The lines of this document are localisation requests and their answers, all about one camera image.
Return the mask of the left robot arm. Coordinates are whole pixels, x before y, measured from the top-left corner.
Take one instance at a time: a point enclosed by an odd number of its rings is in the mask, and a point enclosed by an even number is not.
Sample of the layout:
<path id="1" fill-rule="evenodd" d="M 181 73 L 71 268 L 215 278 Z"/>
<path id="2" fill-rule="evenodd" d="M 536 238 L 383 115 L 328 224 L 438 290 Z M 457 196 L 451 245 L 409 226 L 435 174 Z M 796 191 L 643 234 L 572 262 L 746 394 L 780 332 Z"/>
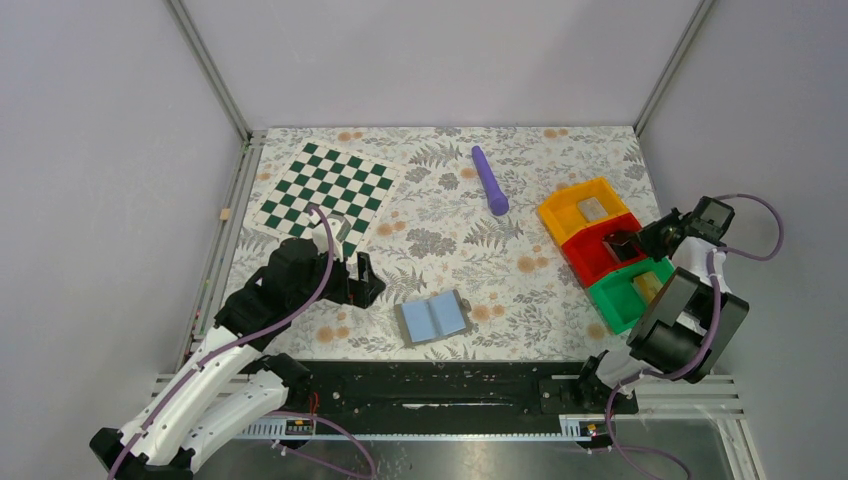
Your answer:
<path id="1" fill-rule="evenodd" d="M 222 446 L 263 415 L 309 401 L 311 373 L 287 354 L 267 355 L 277 335 L 313 303 L 370 307 L 385 290 L 370 258 L 357 275 L 328 248 L 287 239 L 232 293 L 214 327 L 168 385 L 119 429 L 90 448 L 111 479 L 191 479 Z"/>

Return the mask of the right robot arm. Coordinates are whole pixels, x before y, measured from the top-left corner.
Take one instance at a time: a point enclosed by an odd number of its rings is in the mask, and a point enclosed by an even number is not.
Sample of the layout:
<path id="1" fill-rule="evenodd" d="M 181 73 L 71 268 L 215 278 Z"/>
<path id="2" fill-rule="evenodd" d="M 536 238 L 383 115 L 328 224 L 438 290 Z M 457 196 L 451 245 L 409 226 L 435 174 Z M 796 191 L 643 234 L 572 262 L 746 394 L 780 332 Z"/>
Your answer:
<path id="1" fill-rule="evenodd" d="M 700 381 L 749 312 L 723 278 L 723 236 L 735 212 L 702 197 L 685 214 L 673 210 L 636 230 L 601 236 L 616 268 L 590 289 L 626 346 L 589 357 L 568 397 L 598 412 L 647 379 Z"/>

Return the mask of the grey card holder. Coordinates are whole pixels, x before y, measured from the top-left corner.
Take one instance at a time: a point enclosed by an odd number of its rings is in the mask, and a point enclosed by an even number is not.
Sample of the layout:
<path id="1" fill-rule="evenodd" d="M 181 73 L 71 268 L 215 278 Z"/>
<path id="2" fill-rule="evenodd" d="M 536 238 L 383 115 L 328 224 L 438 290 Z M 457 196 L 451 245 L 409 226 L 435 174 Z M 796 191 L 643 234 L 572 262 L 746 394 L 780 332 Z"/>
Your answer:
<path id="1" fill-rule="evenodd" d="M 456 289 L 394 306 L 406 348 L 468 333 L 473 329 L 469 316 L 471 310 L 470 302 Z"/>

